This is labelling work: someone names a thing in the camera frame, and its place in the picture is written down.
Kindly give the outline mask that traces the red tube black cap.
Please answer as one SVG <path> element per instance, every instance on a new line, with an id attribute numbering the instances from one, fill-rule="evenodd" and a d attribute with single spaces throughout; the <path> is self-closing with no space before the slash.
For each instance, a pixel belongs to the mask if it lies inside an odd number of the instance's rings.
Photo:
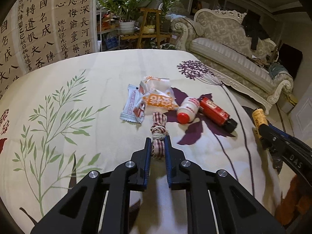
<path id="1" fill-rule="evenodd" d="M 207 97 L 200 97 L 199 103 L 201 112 L 220 128 L 228 133 L 232 133 L 236 129 L 237 122 L 212 100 Z"/>

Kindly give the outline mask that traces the calligraphy folding screen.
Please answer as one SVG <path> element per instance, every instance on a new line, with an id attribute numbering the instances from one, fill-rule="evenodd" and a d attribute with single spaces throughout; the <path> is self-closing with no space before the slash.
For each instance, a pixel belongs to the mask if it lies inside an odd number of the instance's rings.
<path id="1" fill-rule="evenodd" d="M 31 71 L 97 51 L 96 0 L 17 0 L 1 23 L 1 94 Z"/>

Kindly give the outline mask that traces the orange clear plastic wrapper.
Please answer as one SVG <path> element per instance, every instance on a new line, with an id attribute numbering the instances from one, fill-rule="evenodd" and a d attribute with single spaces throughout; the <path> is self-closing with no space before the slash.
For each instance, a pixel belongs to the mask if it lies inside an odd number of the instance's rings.
<path id="1" fill-rule="evenodd" d="M 139 92 L 141 102 L 146 105 L 167 110 L 177 110 L 179 108 L 168 78 L 146 76 L 140 82 Z"/>

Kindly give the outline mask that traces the white potted green plant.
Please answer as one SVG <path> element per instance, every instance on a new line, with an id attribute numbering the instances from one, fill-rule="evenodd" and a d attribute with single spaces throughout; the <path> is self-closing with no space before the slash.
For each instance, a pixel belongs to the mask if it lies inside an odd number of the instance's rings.
<path id="1" fill-rule="evenodd" d="M 97 0 L 110 14 L 119 19 L 122 35 L 132 35 L 135 22 L 141 15 L 142 4 L 149 0 Z"/>

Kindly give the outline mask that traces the metal storage shelf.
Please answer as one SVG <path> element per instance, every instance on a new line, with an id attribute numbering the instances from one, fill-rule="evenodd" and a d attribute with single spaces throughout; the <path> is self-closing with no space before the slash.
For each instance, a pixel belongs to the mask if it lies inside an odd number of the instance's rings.
<path id="1" fill-rule="evenodd" d="M 98 51 L 114 51 L 120 48 L 120 21 L 116 15 L 105 9 L 96 11 Z"/>

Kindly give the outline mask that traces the yellow cylindrical tube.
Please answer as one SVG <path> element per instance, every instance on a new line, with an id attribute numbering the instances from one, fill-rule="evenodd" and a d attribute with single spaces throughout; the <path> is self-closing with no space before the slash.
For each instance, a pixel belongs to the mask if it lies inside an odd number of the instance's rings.
<path id="1" fill-rule="evenodd" d="M 266 117 L 263 109 L 262 108 L 255 109 L 252 112 L 252 119 L 253 119 L 254 124 L 256 126 L 256 131 L 257 131 L 258 137 L 261 139 L 262 136 L 260 135 L 260 132 L 259 132 L 260 126 L 262 124 L 268 125 L 267 117 Z"/>

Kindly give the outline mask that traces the wooden plant stand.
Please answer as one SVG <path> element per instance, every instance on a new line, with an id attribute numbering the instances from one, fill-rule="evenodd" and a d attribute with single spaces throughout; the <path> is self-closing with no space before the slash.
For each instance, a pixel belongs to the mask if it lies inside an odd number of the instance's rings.
<path id="1" fill-rule="evenodd" d="M 141 7 L 140 12 L 143 13 L 143 18 L 138 32 L 134 32 L 133 34 L 121 34 L 118 40 L 128 42 L 129 49 L 134 48 L 134 43 L 136 43 L 137 49 L 141 49 L 144 39 L 149 39 L 150 41 L 155 40 L 157 49 L 160 48 L 162 41 L 169 42 L 171 34 L 169 32 L 160 31 L 161 10 Z M 155 21 L 153 25 L 147 25 L 149 15 L 152 16 L 152 21 Z"/>

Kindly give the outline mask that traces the white bottle red cap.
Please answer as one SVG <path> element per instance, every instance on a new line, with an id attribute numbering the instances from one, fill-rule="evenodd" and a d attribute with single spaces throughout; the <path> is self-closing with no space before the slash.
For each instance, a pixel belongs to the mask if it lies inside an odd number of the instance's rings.
<path id="1" fill-rule="evenodd" d="M 200 102 L 197 98 L 185 98 L 180 107 L 177 109 L 177 121 L 180 124 L 188 124 L 193 122 L 199 111 L 199 107 Z"/>

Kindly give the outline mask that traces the teal cloth on sofa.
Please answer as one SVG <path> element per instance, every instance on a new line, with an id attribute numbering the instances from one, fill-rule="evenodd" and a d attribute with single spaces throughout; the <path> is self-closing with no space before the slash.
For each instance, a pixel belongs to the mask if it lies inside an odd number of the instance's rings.
<path id="1" fill-rule="evenodd" d="M 274 79 L 278 74 L 289 74 L 289 73 L 283 65 L 274 62 L 269 66 L 269 75 L 272 79 Z"/>

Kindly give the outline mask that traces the ornate cream sofa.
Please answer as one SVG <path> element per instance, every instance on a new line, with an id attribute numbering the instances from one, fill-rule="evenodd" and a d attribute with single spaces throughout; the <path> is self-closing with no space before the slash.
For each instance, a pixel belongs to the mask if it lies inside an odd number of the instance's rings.
<path id="1" fill-rule="evenodd" d="M 212 70 L 218 79 L 264 107 L 265 113 L 276 104 L 281 93 L 291 94 L 290 74 L 269 75 L 276 62 L 276 44 L 270 39 L 258 40 L 251 50 L 251 38 L 242 26 L 244 13 L 201 9 L 193 19 L 177 16 L 171 29 L 179 34 L 176 49 L 187 51 Z"/>

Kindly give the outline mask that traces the silver white snack wrapper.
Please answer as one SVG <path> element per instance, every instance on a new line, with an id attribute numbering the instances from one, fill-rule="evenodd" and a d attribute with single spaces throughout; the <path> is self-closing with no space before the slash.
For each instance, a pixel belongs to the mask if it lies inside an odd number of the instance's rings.
<path id="1" fill-rule="evenodd" d="M 128 85 L 127 102 L 120 114 L 120 119 L 131 123 L 143 123 L 145 103 L 142 99 L 143 94 L 134 85 Z"/>

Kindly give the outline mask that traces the floral cream tablecloth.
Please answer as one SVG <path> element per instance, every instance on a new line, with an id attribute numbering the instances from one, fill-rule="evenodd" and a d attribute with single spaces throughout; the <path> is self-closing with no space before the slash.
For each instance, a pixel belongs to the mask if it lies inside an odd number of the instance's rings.
<path id="1" fill-rule="evenodd" d="M 228 134 L 198 114 L 186 125 L 166 112 L 174 147 L 208 171 L 227 170 L 270 212 L 281 202 L 271 158 L 256 142 L 252 120 L 232 93 L 183 51 L 125 50 L 89 54 L 37 69 L 11 84 L 1 98 L 1 199 L 22 233 L 88 172 L 111 171 L 151 136 L 144 121 L 120 118 L 128 86 L 167 78 L 177 104 L 205 96 L 237 122 Z"/>

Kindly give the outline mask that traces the black garment on sofa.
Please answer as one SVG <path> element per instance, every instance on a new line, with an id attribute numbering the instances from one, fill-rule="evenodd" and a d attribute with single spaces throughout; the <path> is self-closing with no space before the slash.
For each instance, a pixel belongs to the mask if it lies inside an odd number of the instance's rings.
<path id="1" fill-rule="evenodd" d="M 245 30 L 245 35 L 251 38 L 251 50 L 256 51 L 258 40 L 265 40 L 269 35 L 260 24 L 260 15 L 248 10 L 243 18 L 242 26 Z"/>

